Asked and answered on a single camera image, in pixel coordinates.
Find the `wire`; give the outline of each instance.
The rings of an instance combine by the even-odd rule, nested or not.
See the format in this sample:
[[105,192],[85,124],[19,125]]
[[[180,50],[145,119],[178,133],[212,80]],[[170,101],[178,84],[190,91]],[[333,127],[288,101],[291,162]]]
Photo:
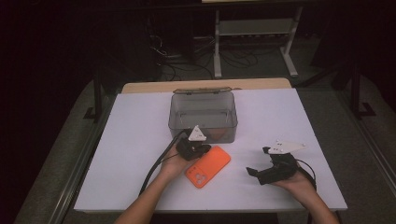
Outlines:
[[[234,59],[226,56],[224,53],[219,53],[219,55],[223,58],[224,62],[226,62],[227,64],[229,64],[232,67],[235,67],[235,68],[249,68],[250,67],[250,64],[238,62],[237,60],[234,60]],[[230,62],[240,64],[240,66],[234,65]]]
[[253,50],[253,55],[265,55],[265,54],[269,54],[269,53],[272,53],[272,52],[274,52],[274,51],[276,51],[276,50],[279,50],[279,48],[280,47],[282,47],[283,46],[283,44],[282,45],[276,45],[275,47],[273,47],[273,48],[271,48],[271,49],[268,49],[267,51],[265,51],[265,52],[263,52],[263,53],[256,53],[255,51],[257,51],[256,49],[255,50]]
[[167,161],[167,160],[169,160],[169,159],[171,159],[171,158],[173,158],[173,157],[175,157],[175,156],[177,156],[177,155],[178,155],[178,153],[175,154],[175,155],[172,155],[172,156],[170,156],[170,157],[167,157],[167,158],[161,160],[161,163],[163,163],[164,161]]
[[163,76],[164,76],[164,78],[165,78],[165,81],[174,81],[174,80],[175,80],[175,77],[177,77],[177,80],[178,80],[178,81],[181,81],[181,76],[179,76],[179,75],[176,75],[176,74],[169,74],[169,73],[164,73],[164,72],[162,72],[162,74],[163,74]]
[[[207,59],[207,61],[205,62],[204,65],[200,65],[198,63],[189,63],[189,62],[176,62],[176,63],[169,62],[169,63],[165,63],[164,65],[171,67],[174,70],[174,73],[176,73],[175,69],[182,70],[182,71],[198,71],[198,70],[204,69],[210,75],[210,79],[213,79],[212,72],[209,69],[207,69],[207,66],[212,61],[212,56],[213,56],[213,54],[210,54],[210,57]],[[175,66],[175,65],[192,65],[192,66],[196,66],[196,67],[195,68],[182,68],[180,66]]]
[[[207,48],[209,48],[209,47],[211,47],[211,46],[213,46],[213,45],[215,44],[215,38],[214,38],[213,36],[209,36],[208,38],[211,39],[210,42],[207,43],[207,44],[205,44],[205,45],[203,45],[202,47],[196,49],[196,50],[194,51],[195,54],[199,54],[200,51],[202,51],[202,50],[204,50],[204,49],[207,49]],[[165,58],[166,58],[166,59],[178,59],[178,58],[181,58],[181,57],[183,57],[183,56],[184,56],[183,54],[174,54],[174,55],[166,55]]]
[[[245,59],[249,66],[256,65],[259,62],[259,60],[257,59],[257,56],[252,53],[253,51],[246,53],[246,52],[240,50],[240,52],[242,52],[245,55],[239,55],[236,52],[230,51],[230,53],[235,57],[235,59]],[[253,63],[248,59],[248,57],[254,59]]]
[[173,80],[175,79],[175,77],[178,77],[179,81],[181,81],[181,77],[178,76],[178,75],[176,74],[176,69],[175,69],[173,66],[171,66],[171,65],[169,65],[169,64],[167,64],[167,63],[161,64],[161,65],[168,66],[168,67],[170,67],[170,68],[172,69],[172,71],[173,71],[173,74],[167,74],[167,73],[164,73],[164,72],[163,72],[163,74],[165,75],[165,80],[166,80],[166,81],[173,81]]
[[150,37],[153,39],[153,41],[154,41],[154,39],[157,39],[159,41],[159,44],[160,44],[159,47],[152,47],[151,46],[150,48],[154,49],[155,51],[157,51],[163,57],[167,57],[168,53],[165,50],[162,49],[163,48],[163,40],[157,35],[151,35]]
[[309,167],[309,169],[311,169],[312,174],[314,175],[314,180],[316,182],[317,181],[317,176],[315,175],[314,169],[312,169],[312,167],[308,163],[306,163],[305,161],[300,161],[300,162],[302,162],[303,164],[307,165]]

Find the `smartphone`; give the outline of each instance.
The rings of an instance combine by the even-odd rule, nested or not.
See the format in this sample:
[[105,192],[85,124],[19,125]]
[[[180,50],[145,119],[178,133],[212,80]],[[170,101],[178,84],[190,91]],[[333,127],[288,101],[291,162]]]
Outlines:
[[230,155],[221,147],[212,147],[201,159],[186,170],[185,175],[196,188],[201,189],[230,160]]

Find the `hand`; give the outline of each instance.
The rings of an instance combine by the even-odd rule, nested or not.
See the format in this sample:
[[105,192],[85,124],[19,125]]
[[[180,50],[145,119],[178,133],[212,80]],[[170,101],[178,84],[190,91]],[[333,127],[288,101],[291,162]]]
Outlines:
[[192,164],[196,160],[186,161],[177,155],[176,145],[173,145],[169,152],[164,156],[160,176],[165,177],[171,181],[178,177],[186,168],[187,165]]
[[280,180],[273,183],[273,185],[281,187],[290,192],[294,198],[300,203],[317,194],[311,182],[299,171],[289,179]]

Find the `black device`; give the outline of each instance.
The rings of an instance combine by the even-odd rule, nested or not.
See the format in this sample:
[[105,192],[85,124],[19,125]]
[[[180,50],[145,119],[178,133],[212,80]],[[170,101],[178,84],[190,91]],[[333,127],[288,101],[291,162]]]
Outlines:
[[212,146],[203,145],[202,141],[190,141],[187,137],[181,138],[176,144],[178,155],[186,161],[202,157],[210,148]]
[[312,186],[316,188],[316,180],[306,170],[298,165],[298,162],[290,153],[285,154],[270,154],[268,150],[270,147],[263,147],[262,150],[265,154],[269,154],[273,167],[257,171],[255,169],[247,167],[247,172],[251,176],[255,176],[259,179],[261,185],[271,184],[279,180],[285,180],[292,177],[297,171],[300,171],[305,175],[311,182]]

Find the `table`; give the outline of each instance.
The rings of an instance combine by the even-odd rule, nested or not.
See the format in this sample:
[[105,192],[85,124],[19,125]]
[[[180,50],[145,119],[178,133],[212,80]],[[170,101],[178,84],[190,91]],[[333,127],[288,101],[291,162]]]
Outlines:
[[277,139],[306,144],[306,149],[293,152],[293,156],[314,168],[318,193],[332,210],[347,209],[298,94],[285,78],[127,84],[117,96],[74,209],[124,210],[137,197],[149,168],[172,140],[167,127],[173,95],[170,91],[227,85],[235,89],[238,127],[235,141],[219,146],[231,155],[230,163],[202,189],[181,175],[165,190],[156,211],[304,210],[286,191],[261,186],[246,171],[247,166],[258,170],[272,166],[262,147],[270,147]]

